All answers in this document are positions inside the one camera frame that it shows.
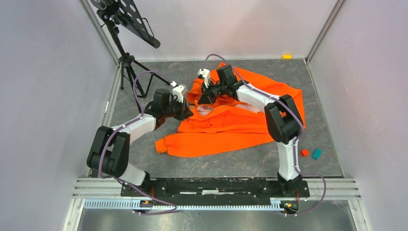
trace music stand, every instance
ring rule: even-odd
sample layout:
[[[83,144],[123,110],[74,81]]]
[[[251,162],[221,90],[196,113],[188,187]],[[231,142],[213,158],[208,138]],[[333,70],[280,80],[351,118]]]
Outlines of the music stand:
[[[154,48],[160,47],[160,42],[154,37],[153,31],[147,19],[141,17],[133,0],[90,0],[90,1],[92,2],[92,5],[98,8],[96,14],[102,19],[104,25],[106,25],[106,27],[108,28],[108,31],[111,34],[112,39],[121,54],[121,57],[119,58],[121,76],[120,89],[123,90],[123,78],[125,70],[127,72],[127,76],[129,77],[128,80],[130,82],[130,85],[133,88],[133,80],[136,78],[136,74],[131,64],[135,63],[136,65],[138,65],[139,67],[143,68],[146,71],[149,71],[150,69],[136,61],[133,55],[130,55],[128,52],[125,52],[117,35],[119,33],[119,28],[116,25],[121,24],[123,27],[130,30],[133,34],[137,35],[139,38],[149,43]],[[147,30],[146,24],[144,23],[145,21],[149,26],[149,29],[152,33],[151,35]],[[152,83],[153,76],[159,78],[167,85],[170,85],[168,81],[152,73],[146,91],[143,90],[141,84],[139,83],[139,80],[136,81],[136,87],[140,91],[140,95],[138,95],[138,97],[146,98],[150,88],[150,84]]]

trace small cube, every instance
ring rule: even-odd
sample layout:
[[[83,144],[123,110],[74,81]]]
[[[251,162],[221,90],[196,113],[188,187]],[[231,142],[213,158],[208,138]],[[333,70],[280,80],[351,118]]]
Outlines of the small cube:
[[[317,148],[316,151],[313,153],[312,157],[317,160],[320,157],[320,155],[321,155],[321,150]]]
[[[307,155],[309,155],[309,151],[307,149],[304,149],[300,152],[300,155],[302,155],[302,157],[305,157]]]
[[[282,59],[292,59],[292,56],[290,54],[284,54],[282,55]]]

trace teal block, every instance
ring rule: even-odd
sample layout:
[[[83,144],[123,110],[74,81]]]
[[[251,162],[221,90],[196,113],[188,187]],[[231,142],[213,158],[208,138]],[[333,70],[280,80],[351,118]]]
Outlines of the teal block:
[[[315,158],[315,159],[318,159],[320,157],[320,155],[321,155],[321,150],[319,148],[317,148],[315,150],[315,152],[313,153],[312,157]]]

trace gray floor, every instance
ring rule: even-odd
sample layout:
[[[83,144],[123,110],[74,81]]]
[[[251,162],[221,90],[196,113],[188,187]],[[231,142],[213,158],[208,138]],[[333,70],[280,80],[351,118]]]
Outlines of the gray floor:
[[[209,61],[207,69],[214,69],[220,61]],[[300,157],[300,168],[303,172],[320,172],[324,176],[341,176],[342,171],[337,159],[327,124],[320,108],[311,77],[303,60],[240,60],[231,64],[284,82],[303,91],[306,113],[306,130],[299,141],[299,150],[308,149],[313,153],[320,148],[323,153],[319,160],[311,156]],[[177,83],[191,87],[202,67],[202,61],[195,62],[156,62],[146,63],[152,70],[162,72]],[[148,76],[141,77],[142,85],[147,85]],[[153,98],[157,88],[170,89],[166,84],[154,78],[146,105]],[[122,124],[138,115],[133,93],[125,80],[125,89],[117,96],[111,126]],[[279,168],[278,149],[275,143],[222,154],[197,158],[180,158],[167,154],[158,154],[154,142],[166,134],[177,131],[179,121],[167,119],[156,131],[142,136],[133,142],[130,148],[130,162],[150,173],[152,177],[267,177],[276,176]]]
[[[316,202],[302,202],[309,209]],[[179,211],[160,216],[139,217],[131,210],[85,209],[81,231],[355,231],[347,201],[324,201],[309,214],[285,218],[274,211]]]

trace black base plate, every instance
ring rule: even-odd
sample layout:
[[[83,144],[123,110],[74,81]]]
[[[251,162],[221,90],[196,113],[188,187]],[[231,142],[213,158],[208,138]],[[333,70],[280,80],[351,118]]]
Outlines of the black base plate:
[[[304,180],[287,193],[271,178],[155,178],[149,184],[149,195],[176,205],[270,205],[271,197],[295,198],[296,190],[310,196]],[[121,196],[141,195],[126,185]]]

